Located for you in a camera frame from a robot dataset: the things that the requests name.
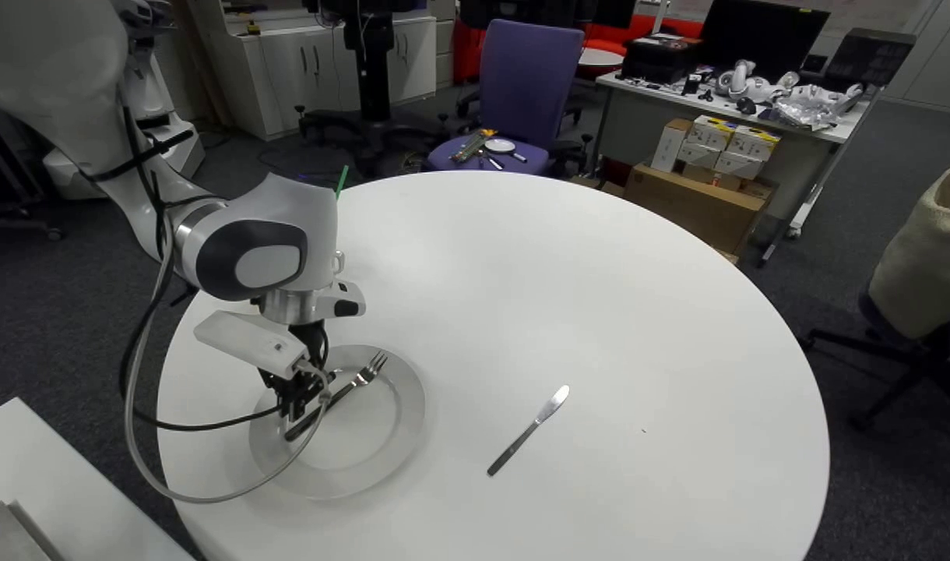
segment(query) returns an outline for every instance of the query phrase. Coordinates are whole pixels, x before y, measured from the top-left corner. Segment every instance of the metal utensil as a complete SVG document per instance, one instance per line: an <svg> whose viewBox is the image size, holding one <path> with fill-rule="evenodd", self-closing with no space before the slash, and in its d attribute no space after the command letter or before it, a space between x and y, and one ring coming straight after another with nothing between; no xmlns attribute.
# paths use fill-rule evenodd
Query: metal utensil
<svg viewBox="0 0 950 561"><path fill-rule="evenodd" d="M326 411L336 408L350 392L354 392L354 389L367 386L370 380L377 380L382 366L387 366L387 352L377 352L377 354L370 359L370 364L363 364L359 374L352 374L352 380L350 380L336 396L331 396ZM283 433L283 438L287 438L287 442L300 438L308 426L317 423L317 413L321 413L321 408L308 411L301 419L295 419L295 423Z"/></svg>
<svg viewBox="0 0 950 561"><path fill-rule="evenodd" d="M516 437L512 438L512 444L486 467L490 475L494 475L508 462L512 454L539 429L539 423L545 423L554 411L562 411L562 405L566 402L569 396L569 386L562 386L542 408L539 413L531 416L531 423Z"/></svg>

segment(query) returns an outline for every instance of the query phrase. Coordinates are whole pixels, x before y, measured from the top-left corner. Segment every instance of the white wall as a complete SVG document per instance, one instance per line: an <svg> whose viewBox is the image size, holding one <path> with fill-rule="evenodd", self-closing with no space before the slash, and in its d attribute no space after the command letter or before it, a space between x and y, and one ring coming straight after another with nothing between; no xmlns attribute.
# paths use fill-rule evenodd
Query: white wall
<svg viewBox="0 0 950 561"><path fill-rule="evenodd" d="M805 8L826 8L830 17L813 44L813 52L830 56L849 28L879 28L917 34L937 0L773 0ZM712 0L674 0L671 16L702 20ZM637 0L637 13L656 13L648 0Z"/></svg>

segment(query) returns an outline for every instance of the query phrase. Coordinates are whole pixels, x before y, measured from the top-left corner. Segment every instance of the gray carpet floor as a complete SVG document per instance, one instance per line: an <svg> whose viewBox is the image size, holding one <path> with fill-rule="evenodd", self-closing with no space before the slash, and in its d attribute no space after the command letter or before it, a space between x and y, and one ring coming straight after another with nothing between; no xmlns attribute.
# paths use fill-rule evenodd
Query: gray carpet floor
<svg viewBox="0 0 950 561"><path fill-rule="evenodd" d="M446 94L401 113L436 118L453 99L455 94ZM569 136L596 132L598 99L585 90L588 113ZM210 160L195 179L220 197L249 191L271 154L301 142L290 136L266 147L220 132L203 132L203 141ZM331 161L336 160L326 152L306 154L306 171L334 179L340 164ZM852 298L866 274L914 198L947 164L950 116L876 105L805 241L746 274L798 333L861 333ZM0 402L23 396L160 525L192 549L173 508L135 473L121 438L114 366L156 265L109 201L57 201L37 216L65 226L65 241L0 232ZM178 313L181 307L164 307L156 359ZM830 486L813 561L950 561L950 402L921 386L871 433L847 423L891 376L893 366L880 360L817 359L830 429Z"/></svg>

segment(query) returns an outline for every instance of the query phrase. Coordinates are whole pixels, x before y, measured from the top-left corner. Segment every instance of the knife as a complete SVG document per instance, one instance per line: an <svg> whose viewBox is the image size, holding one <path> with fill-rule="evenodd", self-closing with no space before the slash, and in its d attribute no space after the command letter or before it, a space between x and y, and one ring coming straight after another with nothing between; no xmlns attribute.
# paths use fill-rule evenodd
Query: knife
<svg viewBox="0 0 950 561"><path fill-rule="evenodd" d="M531 416L531 423L516 437L512 438L512 444L486 467L486 475L494 475L508 462L512 454L539 429L539 423L545 423L554 411L562 411L562 405L566 402L569 396L569 386L562 386L542 408L539 413Z"/></svg>

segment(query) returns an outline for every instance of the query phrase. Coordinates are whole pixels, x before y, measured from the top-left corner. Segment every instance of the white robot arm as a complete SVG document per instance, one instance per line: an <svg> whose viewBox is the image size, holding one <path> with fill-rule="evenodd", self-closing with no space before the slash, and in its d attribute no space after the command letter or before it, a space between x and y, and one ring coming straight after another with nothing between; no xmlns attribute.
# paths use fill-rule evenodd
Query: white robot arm
<svg viewBox="0 0 950 561"><path fill-rule="evenodd" d="M126 210L138 243L173 256L173 271L219 298L249 298L260 316L220 313L199 339L253 360L280 399L317 374L317 330L361 313L336 281L336 192L268 173L241 198L185 179L143 136L149 25L164 0L0 0L0 110L59 147Z"/></svg>

